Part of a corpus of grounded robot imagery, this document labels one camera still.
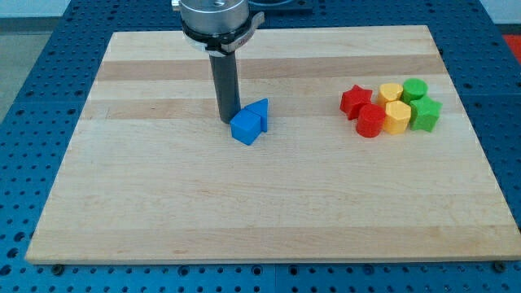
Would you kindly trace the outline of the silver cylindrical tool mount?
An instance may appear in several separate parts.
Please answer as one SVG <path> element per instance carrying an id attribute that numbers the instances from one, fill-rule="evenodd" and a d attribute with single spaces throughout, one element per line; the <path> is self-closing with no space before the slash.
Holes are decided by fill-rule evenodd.
<path id="1" fill-rule="evenodd" d="M 250 12 L 247 0 L 172 0 L 189 44 L 211 56 L 232 55 L 265 22 L 265 13 Z"/>

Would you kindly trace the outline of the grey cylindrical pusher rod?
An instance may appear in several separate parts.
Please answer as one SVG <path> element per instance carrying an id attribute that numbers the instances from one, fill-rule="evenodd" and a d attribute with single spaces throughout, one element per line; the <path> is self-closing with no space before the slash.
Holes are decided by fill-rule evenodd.
<path id="1" fill-rule="evenodd" d="M 235 53 L 210 57 L 220 119 L 229 124 L 241 110 L 239 79 Z"/>

